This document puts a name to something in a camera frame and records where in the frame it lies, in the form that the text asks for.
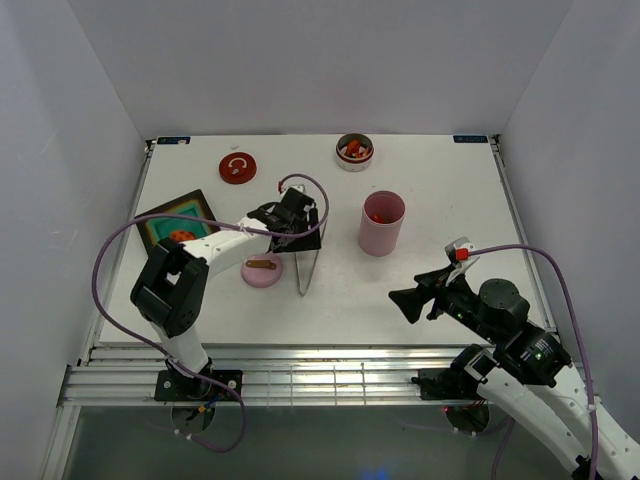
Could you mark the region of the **metal tongs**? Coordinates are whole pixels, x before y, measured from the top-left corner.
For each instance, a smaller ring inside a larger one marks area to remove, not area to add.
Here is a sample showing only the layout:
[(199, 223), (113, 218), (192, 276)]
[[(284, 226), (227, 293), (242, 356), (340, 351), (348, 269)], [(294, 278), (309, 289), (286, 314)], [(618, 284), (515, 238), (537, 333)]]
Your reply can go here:
[(294, 254), (298, 293), (301, 297), (307, 294), (311, 286), (319, 253), (319, 250), (313, 250)]

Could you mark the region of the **pink lid with brown handle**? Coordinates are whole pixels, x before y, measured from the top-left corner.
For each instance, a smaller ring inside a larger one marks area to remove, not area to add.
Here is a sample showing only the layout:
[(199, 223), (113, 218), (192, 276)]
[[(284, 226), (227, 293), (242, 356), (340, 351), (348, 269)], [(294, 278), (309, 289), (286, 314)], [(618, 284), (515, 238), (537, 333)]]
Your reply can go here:
[(271, 252), (249, 257), (241, 266), (241, 277), (253, 288), (269, 288), (282, 277), (283, 263), (278, 255)]

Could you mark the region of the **pink cylindrical container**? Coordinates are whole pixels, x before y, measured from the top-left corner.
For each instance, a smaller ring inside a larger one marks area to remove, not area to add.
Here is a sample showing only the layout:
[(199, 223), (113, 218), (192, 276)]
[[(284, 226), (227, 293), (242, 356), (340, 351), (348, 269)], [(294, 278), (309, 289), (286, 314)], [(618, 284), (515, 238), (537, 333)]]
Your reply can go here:
[[(403, 199), (391, 191), (376, 191), (364, 201), (358, 232), (360, 249), (374, 257), (384, 257), (396, 248), (406, 206)], [(373, 214), (381, 215), (386, 224), (373, 222)]]

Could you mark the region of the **orange fried piece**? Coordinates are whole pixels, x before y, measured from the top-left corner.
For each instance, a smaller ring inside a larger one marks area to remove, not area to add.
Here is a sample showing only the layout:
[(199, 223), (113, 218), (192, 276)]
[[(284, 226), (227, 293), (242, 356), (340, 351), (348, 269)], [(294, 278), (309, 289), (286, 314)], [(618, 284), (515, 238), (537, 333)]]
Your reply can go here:
[(190, 231), (174, 230), (169, 234), (169, 238), (175, 242), (185, 242), (195, 240), (196, 236)]

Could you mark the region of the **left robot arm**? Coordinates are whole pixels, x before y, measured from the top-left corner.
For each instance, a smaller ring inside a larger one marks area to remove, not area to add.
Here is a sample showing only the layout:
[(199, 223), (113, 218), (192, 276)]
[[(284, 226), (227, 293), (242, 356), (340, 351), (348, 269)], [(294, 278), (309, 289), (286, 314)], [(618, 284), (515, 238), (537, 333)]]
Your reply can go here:
[[(171, 381), (190, 399), (205, 397), (212, 387), (212, 361), (198, 337), (200, 314), (210, 278), (265, 253), (294, 253), (321, 248), (318, 208), (270, 202), (249, 212), (230, 229), (186, 242), (159, 241), (130, 294), (167, 351)], [(176, 368), (176, 360), (185, 368)]]

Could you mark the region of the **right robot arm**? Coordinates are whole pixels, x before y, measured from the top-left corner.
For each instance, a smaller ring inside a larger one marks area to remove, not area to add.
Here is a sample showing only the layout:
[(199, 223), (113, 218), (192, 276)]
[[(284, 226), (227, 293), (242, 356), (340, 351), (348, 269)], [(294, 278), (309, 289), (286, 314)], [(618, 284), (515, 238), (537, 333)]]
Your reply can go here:
[(426, 399), (496, 404), (545, 444), (575, 479), (636, 479), (639, 445), (587, 396), (586, 373), (549, 332), (528, 319), (530, 305), (508, 280), (473, 291), (452, 268), (415, 276), (390, 300), (409, 323), (446, 314), (488, 342), (467, 346), (435, 376), (413, 378)]

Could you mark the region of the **red round lid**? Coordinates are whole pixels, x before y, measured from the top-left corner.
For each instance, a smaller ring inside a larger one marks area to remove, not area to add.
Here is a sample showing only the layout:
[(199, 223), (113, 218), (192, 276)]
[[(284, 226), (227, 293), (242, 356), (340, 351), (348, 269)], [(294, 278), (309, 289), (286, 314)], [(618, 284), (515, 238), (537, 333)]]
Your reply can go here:
[(234, 152), (221, 159), (218, 165), (221, 179), (231, 185), (242, 185), (251, 181), (257, 173), (255, 158), (245, 152)]

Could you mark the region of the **metal bowl with red band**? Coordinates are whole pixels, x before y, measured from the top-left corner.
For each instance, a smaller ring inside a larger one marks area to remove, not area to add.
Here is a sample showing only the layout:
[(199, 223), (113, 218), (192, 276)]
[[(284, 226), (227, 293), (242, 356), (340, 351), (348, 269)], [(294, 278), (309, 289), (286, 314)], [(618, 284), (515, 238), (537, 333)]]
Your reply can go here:
[(335, 146), (336, 163), (348, 172), (366, 170), (374, 156), (372, 140), (362, 133), (349, 133), (341, 136)]

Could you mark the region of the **black square food plate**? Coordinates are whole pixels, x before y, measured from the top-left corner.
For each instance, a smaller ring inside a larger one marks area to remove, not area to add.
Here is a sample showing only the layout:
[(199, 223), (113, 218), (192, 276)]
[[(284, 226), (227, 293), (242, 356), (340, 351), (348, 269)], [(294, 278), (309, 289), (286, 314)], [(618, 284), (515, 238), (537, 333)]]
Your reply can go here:
[[(193, 190), (161, 204), (140, 214), (140, 217), (161, 213), (186, 215), (189, 217), (204, 218), (215, 221), (211, 208), (200, 189)], [(218, 226), (197, 221), (189, 221), (182, 218), (169, 217), (153, 218), (145, 222), (138, 223), (136, 227), (144, 245), (144, 249), (148, 255), (151, 254), (154, 246), (159, 240), (169, 238), (169, 234), (174, 230), (186, 230), (193, 232), (196, 239), (204, 238), (220, 230)]]

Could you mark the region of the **left blue label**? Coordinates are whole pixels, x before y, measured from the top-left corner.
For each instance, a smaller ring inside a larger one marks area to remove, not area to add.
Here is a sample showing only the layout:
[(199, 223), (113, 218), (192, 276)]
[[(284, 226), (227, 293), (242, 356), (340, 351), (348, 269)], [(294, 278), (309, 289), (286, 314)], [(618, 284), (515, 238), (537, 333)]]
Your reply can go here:
[(156, 139), (157, 145), (188, 145), (190, 136), (162, 136)]

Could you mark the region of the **blue label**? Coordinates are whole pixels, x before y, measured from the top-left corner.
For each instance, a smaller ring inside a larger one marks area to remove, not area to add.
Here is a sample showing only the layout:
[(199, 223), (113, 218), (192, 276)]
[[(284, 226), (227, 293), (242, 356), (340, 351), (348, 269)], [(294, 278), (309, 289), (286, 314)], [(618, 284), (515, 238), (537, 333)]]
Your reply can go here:
[(453, 141), (460, 144), (485, 144), (489, 142), (485, 135), (454, 135)]
[(162, 136), (156, 139), (157, 145), (188, 145), (190, 136)]

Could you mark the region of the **right blue label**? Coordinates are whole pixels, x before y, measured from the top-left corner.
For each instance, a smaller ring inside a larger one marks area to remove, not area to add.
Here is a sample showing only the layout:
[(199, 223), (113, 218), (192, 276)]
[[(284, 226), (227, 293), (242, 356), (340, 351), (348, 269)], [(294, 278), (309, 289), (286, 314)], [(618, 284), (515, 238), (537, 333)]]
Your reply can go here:
[(454, 135), (453, 141), (460, 144), (485, 144), (489, 142), (485, 135)]

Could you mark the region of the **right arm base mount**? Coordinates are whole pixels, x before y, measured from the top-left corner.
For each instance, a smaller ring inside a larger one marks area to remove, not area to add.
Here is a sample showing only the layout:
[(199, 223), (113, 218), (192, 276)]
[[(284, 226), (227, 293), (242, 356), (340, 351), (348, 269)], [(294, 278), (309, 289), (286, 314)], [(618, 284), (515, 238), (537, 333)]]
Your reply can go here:
[(477, 401), (478, 385), (487, 382), (488, 371), (482, 378), (475, 378), (465, 370), (419, 369), (411, 378), (411, 383), (419, 387), (422, 400), (462, 400)]

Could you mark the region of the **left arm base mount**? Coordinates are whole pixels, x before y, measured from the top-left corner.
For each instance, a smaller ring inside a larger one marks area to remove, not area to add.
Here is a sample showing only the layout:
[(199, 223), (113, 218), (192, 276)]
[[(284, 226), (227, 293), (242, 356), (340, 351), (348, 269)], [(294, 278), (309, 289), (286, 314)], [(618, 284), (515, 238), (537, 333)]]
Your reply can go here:
[(186, 377), (172, 369), (162, 370), (158, 373), (153, 399), (157, 402), (201, 402), (216, 399), (217, 401), (235, 401), (235, 397), (229, 392), (233, 389), (241, 394), (243, 372), (241, 370), (219, 370), (201, 372), (203, 376), (215, 380), (224, 385), (202, 381), (198, 378)]

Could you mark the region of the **aluminium frame rail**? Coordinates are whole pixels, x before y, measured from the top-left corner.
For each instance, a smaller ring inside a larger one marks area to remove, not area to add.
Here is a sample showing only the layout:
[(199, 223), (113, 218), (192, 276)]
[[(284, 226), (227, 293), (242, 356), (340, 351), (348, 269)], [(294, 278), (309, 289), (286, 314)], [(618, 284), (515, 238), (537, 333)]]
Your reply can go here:
[[(217, 369), (243, 373), (249, 407), (414, 406), (421, 369), (440, 370), (460, 354), (438, 348), (217, 347)], [(150, 348), (99, 347), (67, 369), (61, 406), (153, 406), (161, 355)]]

